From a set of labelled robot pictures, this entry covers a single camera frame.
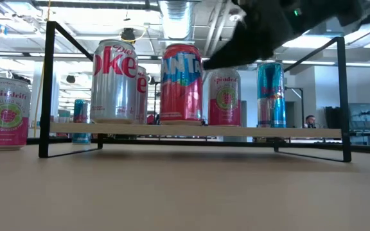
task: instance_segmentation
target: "ventilation duct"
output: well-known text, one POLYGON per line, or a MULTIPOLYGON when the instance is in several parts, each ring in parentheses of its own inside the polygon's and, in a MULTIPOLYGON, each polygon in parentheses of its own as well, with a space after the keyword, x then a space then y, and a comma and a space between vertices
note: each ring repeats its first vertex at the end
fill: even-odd
POLYGON ((159 1, 165 35, 170 39, 188 39, 191 34, 193 3, 159 1))

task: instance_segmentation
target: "person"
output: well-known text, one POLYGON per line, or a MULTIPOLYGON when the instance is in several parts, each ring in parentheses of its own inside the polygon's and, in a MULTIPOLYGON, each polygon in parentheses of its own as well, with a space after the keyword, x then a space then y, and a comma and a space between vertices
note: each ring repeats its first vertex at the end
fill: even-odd
POLYGON ((306 116, 304 128, 316 128, 315 126, 316 118, 313 115, 306 116))

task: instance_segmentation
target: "spindrift can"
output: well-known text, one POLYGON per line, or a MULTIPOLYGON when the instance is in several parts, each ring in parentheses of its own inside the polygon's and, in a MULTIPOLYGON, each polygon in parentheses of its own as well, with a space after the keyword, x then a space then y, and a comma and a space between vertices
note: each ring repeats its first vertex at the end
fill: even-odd
POLYGON ((241 126, 241 78, 233 68, 211 71, 209 125, 241 126))
MULTIPOLYGON (((75 100, 74 123, 89 123, 89 104, 84 99, 75 100)), ((89 133, 74 133, 72 135, 72 143, 74 144, 89 144, 90 142, 91 134, 89 133)))
POLYGON ((134 123, 137 55, 119 40, 100 42, 94 54, 91 119, 95 123, 134 123))
POLYGON ((0 78, 0 150, 26 145, 31 92, 24 81, 0 78))
POLYGON ((258 126, 286 128, 282 64, 259 66, 258 126))
POLYGON ((198 49, 187 44, 168 46, 161 74, 161 123, 200 125, 202 69, 198 49))
POLYGON ((138 66, 136 74, 136 122, 146 124, 146 112, 148 106, 148 81, 146 79, 146 69, 138 66))

